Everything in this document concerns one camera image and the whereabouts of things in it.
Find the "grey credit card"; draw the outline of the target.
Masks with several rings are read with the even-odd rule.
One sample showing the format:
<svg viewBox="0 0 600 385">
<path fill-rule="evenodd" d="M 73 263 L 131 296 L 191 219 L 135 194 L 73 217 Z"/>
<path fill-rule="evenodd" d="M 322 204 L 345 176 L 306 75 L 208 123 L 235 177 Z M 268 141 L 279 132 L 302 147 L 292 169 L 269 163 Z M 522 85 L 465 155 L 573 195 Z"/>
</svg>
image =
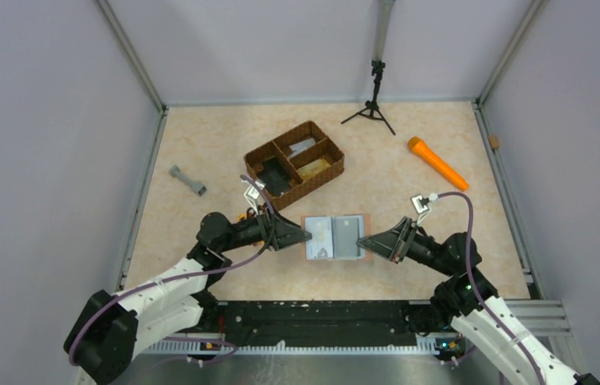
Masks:
<svg viewBox="0 0 600 385">
<path fill-rule="evenodd" d="M 333 254 L 339 260 L 358 260 L 365 253 L 356 245 L 363 236 L 363 216 L 339 216 L 333 218 Z"/>
</svg>

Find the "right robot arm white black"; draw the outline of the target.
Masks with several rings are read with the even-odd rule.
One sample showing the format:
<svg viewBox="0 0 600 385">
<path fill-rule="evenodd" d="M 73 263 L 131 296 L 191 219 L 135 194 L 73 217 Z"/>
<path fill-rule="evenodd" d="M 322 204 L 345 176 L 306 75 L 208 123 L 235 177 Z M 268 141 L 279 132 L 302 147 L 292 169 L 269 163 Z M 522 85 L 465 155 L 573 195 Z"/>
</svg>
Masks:
<svg viewBox="0 0 600 385">
<path fill-rule="evenodd" d="M 433 319 L 462 334 L 511 384 L 597 384 L 562 362 L 518 319 L 479 271 L 481 257 L 470 232 L 438 243 L 404 217 L 385 232 L 358 239 L 359 247 L 393 263 L 409 258 L 441 274 L 430 299 Z"/>
</svg>

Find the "brown leather card holder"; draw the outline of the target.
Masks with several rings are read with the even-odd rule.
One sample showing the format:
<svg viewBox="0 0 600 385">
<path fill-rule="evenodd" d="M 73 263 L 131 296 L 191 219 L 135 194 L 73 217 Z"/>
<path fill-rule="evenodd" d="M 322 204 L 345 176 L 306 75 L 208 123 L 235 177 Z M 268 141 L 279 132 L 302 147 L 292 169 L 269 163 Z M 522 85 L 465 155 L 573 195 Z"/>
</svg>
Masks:
<svg viewBox="0 0 600 385">
<path fill-rule="evenodd" d="M 307 261 L 370 261 L 371 252 L 357 245 L 371 235 L 371 217 L 366 213 L 340 216 L 304 216 L 302 228 L 311 235 L 304 243 Z"/>
</svg>

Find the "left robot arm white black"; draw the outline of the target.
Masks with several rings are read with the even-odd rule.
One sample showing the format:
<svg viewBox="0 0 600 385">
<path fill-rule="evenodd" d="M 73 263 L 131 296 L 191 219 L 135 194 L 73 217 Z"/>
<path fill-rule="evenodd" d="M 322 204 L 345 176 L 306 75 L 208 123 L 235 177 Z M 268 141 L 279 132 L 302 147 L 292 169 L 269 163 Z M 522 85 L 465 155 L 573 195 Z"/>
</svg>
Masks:
<svg viewBox="0 0 600 385">
<path fill-rule="evenodd" d="M 268 249 L 309 241 L 311 235 L 265 209 L 237 223 L 222 213 L 209 213 L 196 239 L 185 258 L 145 283 L 90 296 L 63 344 L 69 363 L 98 384 L 113 382 L 144 349 L 197 325 L 214 300 L 208 288 L 227 271 L 249 264 Z"/>
</svg>

